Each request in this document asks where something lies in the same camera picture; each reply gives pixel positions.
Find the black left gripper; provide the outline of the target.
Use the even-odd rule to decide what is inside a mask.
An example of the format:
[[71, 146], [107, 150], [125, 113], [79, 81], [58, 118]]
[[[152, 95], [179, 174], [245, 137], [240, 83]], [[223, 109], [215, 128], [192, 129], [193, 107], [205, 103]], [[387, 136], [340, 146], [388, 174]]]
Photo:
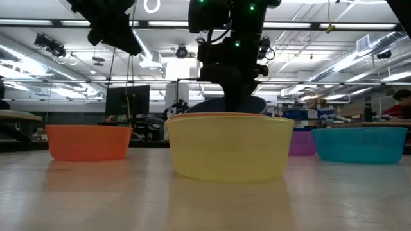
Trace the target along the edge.
[[74, 13], [79, 13], [89, 22], [91, 29], [87, 39], [96, 46], [100, 42], [118, 48], [131, 55], [142, 49], [129, 25], [126, 11], [134, 0], [67, 0]]

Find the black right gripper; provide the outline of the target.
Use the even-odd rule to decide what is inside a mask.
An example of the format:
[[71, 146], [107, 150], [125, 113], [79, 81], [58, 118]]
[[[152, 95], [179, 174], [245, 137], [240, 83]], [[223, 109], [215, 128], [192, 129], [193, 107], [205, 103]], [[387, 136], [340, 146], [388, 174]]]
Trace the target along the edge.
[[197, 81], [219, 84], [224, 91], [238, 90], [239, 92], [225, 93], [225, 110], [227, 112], [250, 112], [250, 94], [259, 85], [256, 78], [268, 76], [266, 65], [256, 64], [250, 69], [241, 70], [239, 67], [225, 64], [205, 64], [200, 69]]

